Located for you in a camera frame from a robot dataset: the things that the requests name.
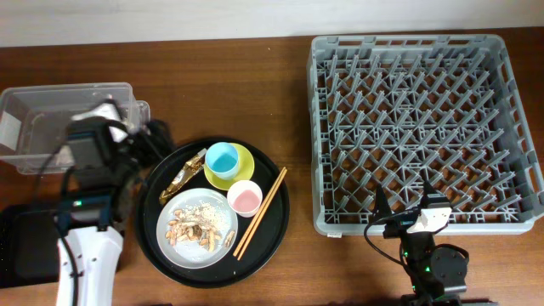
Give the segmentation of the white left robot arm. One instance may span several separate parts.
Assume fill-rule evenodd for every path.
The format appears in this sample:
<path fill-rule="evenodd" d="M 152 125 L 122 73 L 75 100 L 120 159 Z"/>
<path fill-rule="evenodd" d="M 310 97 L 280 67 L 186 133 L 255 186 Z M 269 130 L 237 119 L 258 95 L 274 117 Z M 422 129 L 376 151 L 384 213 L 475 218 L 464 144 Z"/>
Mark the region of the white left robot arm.
<path fill-rule="evenodd" d="M 133 189 L 143 181 L 142 170 L 175 148 L 168 125 L 160 120 L 115 141 L 113 131 L 125 129 L 121 122 L 92 117 L 66 130 L 74 164 L 63 177 L 54 215 L 59 234 L 58 305 L 111 304 Z"/>

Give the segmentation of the blue cup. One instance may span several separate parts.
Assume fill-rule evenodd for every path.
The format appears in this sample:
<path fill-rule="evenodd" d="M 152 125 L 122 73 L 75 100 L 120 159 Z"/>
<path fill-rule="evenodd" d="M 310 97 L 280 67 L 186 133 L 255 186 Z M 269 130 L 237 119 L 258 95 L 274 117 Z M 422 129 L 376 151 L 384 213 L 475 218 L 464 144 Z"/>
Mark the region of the blue cup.
<path fill-rule="evenodd" d="M 218 178 L 232 179 L 240 168 L 238 151 L 230 143 L 218 142 L 207 149 L 205 164 Z"/>

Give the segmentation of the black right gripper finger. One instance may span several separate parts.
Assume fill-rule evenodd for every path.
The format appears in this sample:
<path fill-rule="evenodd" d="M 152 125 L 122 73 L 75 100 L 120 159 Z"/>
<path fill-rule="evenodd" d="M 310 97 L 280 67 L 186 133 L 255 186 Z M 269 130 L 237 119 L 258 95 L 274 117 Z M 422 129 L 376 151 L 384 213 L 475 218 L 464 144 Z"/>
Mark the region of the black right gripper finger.
<path fill-rule="evenodd" d="M 388 198 L 379 184 L 375 190 L 375 207 L 373 211 L 374 219 L 379 220 L 392 215 L 392 210 L 388 204 Z"/>
<path fill-rule="evenodd" d="M 420 208 L 439 208 L 444 206 L 445 196 L 425 180 L 423 182 L 423 197 L 420 201 Z"/>

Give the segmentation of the gold snack wrapper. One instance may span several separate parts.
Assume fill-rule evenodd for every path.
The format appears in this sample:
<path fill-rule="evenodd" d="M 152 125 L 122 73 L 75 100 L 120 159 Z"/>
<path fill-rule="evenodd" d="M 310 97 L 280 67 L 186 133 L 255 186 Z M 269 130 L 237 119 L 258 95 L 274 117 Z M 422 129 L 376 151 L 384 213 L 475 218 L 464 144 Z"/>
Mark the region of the gold snack wrapper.
<path fill-rule="evenodd" d="M 185 184 L 203 170 L 206 153 L 207 149 L 202 149 L 184 164 L 170 185 L 160 194 L 159 202 L 161 205 L 166 205 Z"/>

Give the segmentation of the white tissue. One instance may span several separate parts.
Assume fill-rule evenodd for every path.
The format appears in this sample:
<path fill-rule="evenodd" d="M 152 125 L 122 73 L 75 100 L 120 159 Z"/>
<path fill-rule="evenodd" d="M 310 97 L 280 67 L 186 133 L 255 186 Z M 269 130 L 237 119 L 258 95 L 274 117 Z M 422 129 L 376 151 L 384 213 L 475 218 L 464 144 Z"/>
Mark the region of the white tissue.
<path fill-rule="evenodd" d="M 106 102 L 94 107 L 92 110 L 72 116 L 71 120 L 81 121 L 91 117 L 102 117 L 114 122 L 122 122 L 121 114 L 116 106 Z M 110 133 L 117 143 L 121 143 L 128 136 L 128 133 L 120 127 L 110 127 Z"/>

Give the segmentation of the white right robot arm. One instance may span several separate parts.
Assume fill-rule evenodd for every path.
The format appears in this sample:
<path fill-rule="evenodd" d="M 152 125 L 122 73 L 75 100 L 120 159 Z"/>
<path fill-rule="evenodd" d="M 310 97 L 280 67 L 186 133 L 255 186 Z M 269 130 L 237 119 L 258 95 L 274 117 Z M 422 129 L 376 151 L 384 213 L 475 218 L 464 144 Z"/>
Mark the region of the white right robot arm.
<path fill-rule="evenodd" d="M 399 257 L 385 258 L 399 264 L 408 274 L 412 294 L 400 298 L 402 305 L 461 305 L 467 290 L 469 254 L 459 246 L 439 244 L 434 236 L 444 230 L 452 212 L 450 200 L 429 182 L 415 207 L 393 212 L 382 186 L 376 187 L 373 220 L 366 226 L 383 225 L 385 239 L 400 239 Z"/>

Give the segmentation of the pink cup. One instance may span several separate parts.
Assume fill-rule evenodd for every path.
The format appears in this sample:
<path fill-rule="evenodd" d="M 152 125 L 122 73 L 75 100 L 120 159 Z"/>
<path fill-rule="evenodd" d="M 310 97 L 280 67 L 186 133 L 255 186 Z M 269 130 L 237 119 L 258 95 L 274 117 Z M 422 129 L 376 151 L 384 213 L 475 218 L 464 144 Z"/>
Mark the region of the pink cup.
<path fill-rule="evenodd" d="M 243 218 L 251 218 L 262 204 L 263 192 L 253 181 L 242 180 L 229 188 L 227 201 L 238 215 Z"/>

